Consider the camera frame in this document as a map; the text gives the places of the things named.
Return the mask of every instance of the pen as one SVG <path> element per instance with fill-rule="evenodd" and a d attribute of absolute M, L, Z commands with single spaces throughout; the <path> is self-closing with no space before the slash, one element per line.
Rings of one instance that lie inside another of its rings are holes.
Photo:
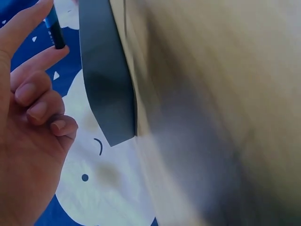
<path fill-rule="evenodd" d="M 48 16 L 45 18 L 46 27 L 50 35 L 52 43 L 56 49 L 62 49 L 65 47 L 65 41 L 63 38 L 62 29 L 58 22 L 55 7 L 53 6 Z"/>

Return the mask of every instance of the blurry beige object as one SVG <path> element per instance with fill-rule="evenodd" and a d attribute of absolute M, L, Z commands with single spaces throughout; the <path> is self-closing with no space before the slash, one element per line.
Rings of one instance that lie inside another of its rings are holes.
<path fill-rule="evenodd" d="M 111 6 L 160 225 L 297 225 L 301 1 Z"/>

